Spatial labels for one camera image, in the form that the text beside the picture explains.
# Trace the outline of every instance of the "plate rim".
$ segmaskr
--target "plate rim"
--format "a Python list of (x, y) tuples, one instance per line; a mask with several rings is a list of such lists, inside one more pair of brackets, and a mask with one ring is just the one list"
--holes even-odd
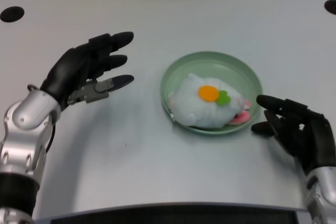
[[(183, 59), (184, 57), (187, 57), (187, 56), (190, 56), (190, 55), (193, 55), (193, 54), (199, 54), (199, 53), (216, 53), (216, 54), (221, 54), (221, 55), (226, 55), (226, 56), (229, 56), (229, 57), (232, 57), (234, 58), (235, 60), (238, 60), (240, 61), (242, 64), (244, 64), (256, 77), (259, 85), (260, 85), (260, 90), (261, 90), (261, 94), (264, 93), (264, 90), (263, 90), (263, 86), (261, 85), (261, 82), (260, 82), (260, 79), (259, 77), (257, 76), (257, 74), (253, 71), (253, 69), (248, 65), (246, 64), (245, 62), (243, 62), (242, 60), (238, 59), (237, 57), (234, 57), (232, 55), (228, 55), (226, 53), (223, 53), (223, 52), (218, 52), (218, 51), (197, 51), (197, 52), (192, 52), (190, 54), (187, 54), (187, 55), (183, 55), (181, 57), (179, 57), (178, 59), (176, 59), (174, 62), (172, 62), (165, 70), (163, 76), (161, 77), (161, 80), (160, 80), (160, 100), (161, 100), (161, 104), (162, 106), (164, 107), (165, 109), (165, 112), (168, 114), (168, 116), (170, 116), (172, 113), (170, 111), (170, 109), (166, 106), (165, 104), (165, 101), (164, 101), (164, 98), (163, 98), (163, 88), (162, 88), (162, 84), (163, 84), (163, 79), (165, 78), (168, 70), (176, 63), (178, 62), (179, 60)], [(257, 112), (251, 116), (250, 120), (244, 124), (240, 124), (240, 125), (237, 125), (236, 127), (234, 127), (233, 129), (231, 130), (225, 130), (225, 131), (207, 131), (207, 130), (202, 130), (202, 129), (198, 129), (198, 128), (195, 128), (195, 127), (192, 127), (192, 126), (186, 126), (186, 125), (183, 125), (181, 123), (179, 123), (178, 121), (173, 121), (173, 123), (176, 123), (178, 124), (179, 126), (183, 127), (183, 128), (186, 128), (190, 131), (193, 131), (193, 132), (197, 132), (197, 133), (201, 133), (201, 134), (206, 134), (206, 135), (224, 135), (224, 134), (229, 134), (229, 133), (232, 133), (232, 132), (236, 132), (236, 131), (239, 131), (241, 130), (242, 128), (248, 126), (259, 114), (260, 114), (260, 111), (261, 111), (261, 107), (259, 106), (259, 109), (257, 110)]]

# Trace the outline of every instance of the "cable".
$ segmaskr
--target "cable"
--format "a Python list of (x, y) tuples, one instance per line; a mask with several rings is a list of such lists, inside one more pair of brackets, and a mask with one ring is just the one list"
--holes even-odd
[(52, 127), (51, 137), (50, 137), (48, 146), (47, 146), (47, 148), (46, 148), (46, 152), (47, 152), (47, 153), (48, 153), (48, 150), (49, 150), (50, 147), (51, 147), (52, 141), (54, 140), (55, 132), (56, 132), (56, 125), (54, 124), (53, 127)]

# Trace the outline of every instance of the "robotic arm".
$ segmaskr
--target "robotic arm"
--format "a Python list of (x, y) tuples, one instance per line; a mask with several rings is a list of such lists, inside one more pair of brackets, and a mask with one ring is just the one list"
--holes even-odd
[(266, 109), (267, 122), (254, 124), (252, 131), (274, 136), (297, 159), (304, 200), (313, 224), (335, 224), (336, 151), (328, 120), (288, 99), (259, 95), (257, 102)]
[(132, 32), (104, 34), (69, 49), (53, 66), (40, 89), (28, 86), (28, 96), (7, 110), (6, 135), (0, 142), (0, 224), (33, 223), (31, 216), (46, 152), (61, 111), (80, 101), (89, 103), (107, 98), (109, 92), (134, 80), (130, 75), (96, 80), (105, 71), (126, 63), (127, 56), (109, 54), (132, 39)]

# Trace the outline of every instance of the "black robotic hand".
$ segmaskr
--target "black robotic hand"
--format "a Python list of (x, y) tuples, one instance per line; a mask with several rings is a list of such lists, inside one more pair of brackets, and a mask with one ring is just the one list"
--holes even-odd
[(259, 95), (257, 103), (266, 109), (267, 122), (254, 124), (251, 130), (274, 136), (289, 155), (299, 159), (306, 175), (318, 167), (336, 166), (334, 137), (323, 114), (301, 103), (268, 95)]
[(127, 56), (110, 56), (110, 53), (132, 40), (132, 32), (113, 36), (104, 34), (89, 39), (87, 44), (69, 49), (50, 70), (40, 89), (54, 97), (62, 111), (79, 101), (92, 102), (108, 97), (110, 91), (126, 86), (134, 77), (124, 75), (103, 82), (96, 79), (105, 71), (126, 63)]

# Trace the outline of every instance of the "white table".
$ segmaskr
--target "white table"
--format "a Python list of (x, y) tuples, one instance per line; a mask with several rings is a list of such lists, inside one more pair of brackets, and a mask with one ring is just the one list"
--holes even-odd
[(128, 63), (103, 78), (135, 81), (62, 114), (34, 218), (170, 202), (303, 210), (293, 159), (274, 140), (249, 127), (216, 137), (174, 127), (159, 83), (185, 54), (224, 52), (254, 69), (265, 94), (310, 105), (335, 126), (336, 16), (325, 1), (0, 0), (0, 10), (25, 10), (17, 22), (0, 22), (1, 114), (70, 47), (104, 33), (135, 34), (118, 52)]

